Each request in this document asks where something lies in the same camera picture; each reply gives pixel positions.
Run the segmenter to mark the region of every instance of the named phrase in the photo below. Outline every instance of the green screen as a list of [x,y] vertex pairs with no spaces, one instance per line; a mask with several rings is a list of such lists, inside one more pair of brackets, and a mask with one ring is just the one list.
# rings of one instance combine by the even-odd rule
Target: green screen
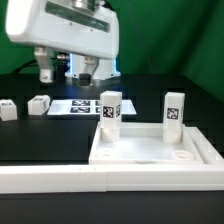
[[[123,74],[184,75],[224,102],[223,0],[110,0],[119,17]],[[0,74],[33,59],[5,34],[0,2]]]

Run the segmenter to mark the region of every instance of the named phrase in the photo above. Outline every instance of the black square pattern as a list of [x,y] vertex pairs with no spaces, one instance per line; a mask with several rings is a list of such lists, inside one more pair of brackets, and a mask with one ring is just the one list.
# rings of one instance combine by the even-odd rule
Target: black square pattern
[[114,118],[114,108],[113,107],[103,107],[103,117]]
[[178,120],[179,118],[179,109],[168,108],[167,109],[167,119]]

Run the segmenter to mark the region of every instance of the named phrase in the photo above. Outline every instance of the white block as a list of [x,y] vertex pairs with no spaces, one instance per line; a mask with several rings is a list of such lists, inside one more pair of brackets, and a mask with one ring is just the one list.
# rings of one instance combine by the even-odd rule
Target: white block
[[181,141],[184,93],[169,92],[165,96],[163,117],[163,141],[177,144]]
[[101,139],[104,142],[117,142],[120,139],[120,128],[116,130],[101,129]]
[[17,120],[17,108],[12,100],[0,100],[0,117],[3,121]]
[[121,123],[121,102],[122,93],[115,91],[106,91],[100,95],[101,128],[117,130]]
[[32,100],[28,102],[28,113],[29,115],[42,115],[45,111],[49,109],[50,97],[35,96]]

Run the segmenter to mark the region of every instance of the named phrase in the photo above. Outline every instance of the white platform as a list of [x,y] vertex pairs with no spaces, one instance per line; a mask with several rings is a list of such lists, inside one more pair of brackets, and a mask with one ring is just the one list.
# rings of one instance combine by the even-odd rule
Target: white platform
[[102,141],[101,130],[99,123],[89,164],[204,163],[184,125],[179,144],[163,142],[162,124],[121,123],[120,139],[114,143]]
[[7,166],[0,193],[224,190],[223,158],[197,128],[186,129],[204,164]]

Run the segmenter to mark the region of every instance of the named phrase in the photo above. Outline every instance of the white paper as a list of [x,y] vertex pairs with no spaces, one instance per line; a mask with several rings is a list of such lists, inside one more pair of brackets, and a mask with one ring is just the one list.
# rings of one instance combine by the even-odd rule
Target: white paper
[[[53,100],[48,115],[96,115],[100,114],[99,100],[72,99]],[[131,100],[122,100],[121,113],[126,115],[136,115],[135,108]]]

